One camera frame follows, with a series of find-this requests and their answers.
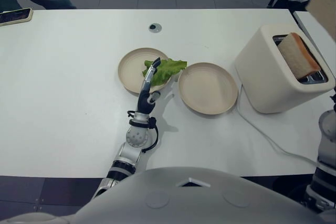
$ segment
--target smartphone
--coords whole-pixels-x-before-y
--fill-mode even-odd
[[[31,20],[33,10],[25,8],[20,10],[13,10],[11,12],[0,13],[0,26],[11,25],[15,23],[22,23]]]

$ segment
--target white cable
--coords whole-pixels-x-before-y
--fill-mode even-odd
[[[287,152],[285,149],[283,149],[280,145],[278,145],[270,136],[268,136],[265,132],[263,132],[260,128],[258,128],[254,123],[252,123],[249,119],[247,119],[244,115],[242,115],[242,113],[240,112],[240,99],[242,97],[242,90],[243,90],[243,85],[240,86],[240,92],[238,94],[238,100],[237,100],[237,112],[238,114],[247,122],[249,123],[251,126],[253,126],[261,135],[264,136],[264,138],[270,143],[270,145],[274,148],[274,145],[280,149],[282,152],[284,152],[285,154],[289,155],[289,156],[293,156],[299,159],[302,159],[310,164],[312,164],[313,166],[317,166],[317,162],[311,160],[310,158],[292,153],[292,152]]]

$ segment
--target lettuce leaf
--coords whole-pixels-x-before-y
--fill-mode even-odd
[[[142,72],[143,76],[145,77],[149,67],[152,64],[152,61],[145,60],[144,64],[147,67],[147,69]],[[172,59],[161,60],[161,64],[157,67],[157,72],[152,79],[151,86],[159,86],[166,83],[172,75],[179,73],[186,67],[186,61],[175,61]]]

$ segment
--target empty plate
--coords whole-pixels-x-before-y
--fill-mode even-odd
[[[144,62],[145,60],[154,61],[158,57],[168,59],[163,52],[153,48],[139,48],[126,54],[118,66],[119,79],[124,87],[134,93],[140,93],[144,79],[142,71],[147,69]],[[169,80],[163,85],[151,87],[150,92],[162,89]]]
[[[183,70],[178,88],[186,105],[208,115],[229,110],[238,97],[238,88],[232,76],[211,63],[196,63]]]

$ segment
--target bread slice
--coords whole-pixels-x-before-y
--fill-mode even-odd
[[[321,70],[298,34],[287,35],[278,48],[296,79],[299,80]]]

